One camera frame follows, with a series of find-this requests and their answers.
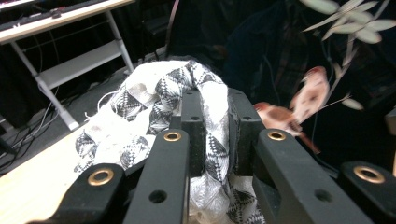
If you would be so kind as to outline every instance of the desk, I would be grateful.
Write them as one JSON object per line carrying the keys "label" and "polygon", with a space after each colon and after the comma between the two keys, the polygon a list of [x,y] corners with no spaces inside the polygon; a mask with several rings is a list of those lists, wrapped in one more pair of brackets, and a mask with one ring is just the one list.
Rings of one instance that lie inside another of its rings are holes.
{"label": "desk", "polygon": [[52,216],[78,175],[80,127],[0,178],[0,223],[22,224]]}
{"label": "desk", "polygon": [[[9,43],[12,48],[15,49],[23,63],[26,65],[32,76],[35,78],[35,81],[38,83],[39,88],[51,100],[53,105],[58,110],[58,113],[63,119],[64,123],[70,130],[75,130],[78,127],[78,123],[72,118],[69,112],[64,109],[64,107],[58,101],[51,89],[119,56],[122,56],[122,59],[124,60],[128,71],[130,73],[134,71],[134,66],[122,41],[117,25],[114,22],[113,16],[110,12],[110,10],[113,8],[121,7],[132,2],[134,2],[134,0],[107,0],[95,5],[64,13],[62,14],[62,17],[58,19],[46,18],[41,21],[31,22],[19,27],[0,32],[0,43]],[[25,38],[27,36],[48,31],[50,29],[63,26],[73,21],[80,21],[82,19],[91,17],[99,13],[106,14],[115,40],[103,45],[100,48],[93,49],[85,54],[77,56],[72,60],[52,67],[44,72],[37,73],[35,68],[29,62],[29,60],[24,55],[16,42],[17,40]]]}

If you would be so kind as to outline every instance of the black and white scarf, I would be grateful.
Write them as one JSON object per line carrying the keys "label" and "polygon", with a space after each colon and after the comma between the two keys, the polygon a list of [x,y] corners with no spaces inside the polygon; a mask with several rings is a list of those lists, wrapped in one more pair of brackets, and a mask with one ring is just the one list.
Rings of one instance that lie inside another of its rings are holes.
{"label": "black and white scarf", "polygon": [[205,172],[191,179],[190,223],[264,223],[251,177],[227,175],[228,88],[195,61],[145,63],[90,117],[76,141],[76,173],[111,162],[130,168],[145,159],[155,135],[180,115],[182,93],[198,89],[206,134]]}

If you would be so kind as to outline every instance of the desk leg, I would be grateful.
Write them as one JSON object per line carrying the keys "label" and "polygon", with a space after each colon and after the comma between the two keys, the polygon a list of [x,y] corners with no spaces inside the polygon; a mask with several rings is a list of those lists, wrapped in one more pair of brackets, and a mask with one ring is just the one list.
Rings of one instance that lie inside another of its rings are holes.
{"label": "desk leg", "polygon": [[111,30],[113,31],[113,35],[116,38],[117,44],[119,45],[122,59],[125,61],[125,64],[128,67],[129,72],[132,73],[134,71],[134,65],[132,64],[131,58],[129,57],[129,54],[128,54],[128,51],[125,48],[122,37],[120,35],[119,28],[117,27],[117,24],[114,21],[114,18],[113,18],[113,15],[111,14],[111,12],[106,11],[105,14],[108,18],[108,23],[110,24]]}
{"label": "desk leg", "polygon": [[66,123],[69,130],[70,131],[75,130],[78,127],[78,123],[73,119],[73,117],[69,114],[69,112],[64,109],[62,104],[58,101],[56,96],[53,94],[53,92],[50,90],[50,88],[47,86],[47,84],[44,82],[44,80],[40,77],[40,75],[37,73],[35,68],[29,62],[27,57],[21,51],[21,48],[17,45],[16,42],[11,42],[11,46],[12,48],[14,48],[14,50],[20,56],[25,66],[29,69],[32,76],[35,78],[35,81],[38,83],[38,87],[50,99],[50,101],[53,103],[55,108],[58,110],[59,116],[61,116],[61,118],[64,120],[64,123]]}

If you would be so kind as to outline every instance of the wooden tabletop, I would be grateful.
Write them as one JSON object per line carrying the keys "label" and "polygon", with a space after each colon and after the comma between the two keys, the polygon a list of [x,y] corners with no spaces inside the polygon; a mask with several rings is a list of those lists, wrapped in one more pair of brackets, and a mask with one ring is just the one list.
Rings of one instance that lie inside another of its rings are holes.
{"label": "wooden tabletop", "polygon": [[76,139],[83,127],[0,178],[0,223],[52,216],[78,175]]}
{"label": "wooden tabletop", "polygon": [[29,35],[38,34],[73,21],[79,21],[95,14],[103,13],[116,7],[121,7],[132,2],[135,2],[135,0],[107,0],[88,7],[63,13],[62,16],[57,19],[46,18],[44,20],[27,23],[22,26],[0,32],[0,43],[6,44],[11,41],[25,38]]}

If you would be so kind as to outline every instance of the patterned fabric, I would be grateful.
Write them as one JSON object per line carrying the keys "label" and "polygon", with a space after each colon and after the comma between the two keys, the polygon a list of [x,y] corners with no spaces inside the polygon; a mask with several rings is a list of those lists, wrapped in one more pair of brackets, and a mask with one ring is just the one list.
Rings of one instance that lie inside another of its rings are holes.
{"label": "patterned fabric", "polygon": [[227,175],[228,88],[195,61],[138,66],[84,126],[76,141],[81,160],[75,172],[101,162],[127,169],[148,157],[155,135],[180,115],[182,93],[191,89],[201,93],[206,134],[205,172],[191,179],[191,222],[264,223],[251,178]]}

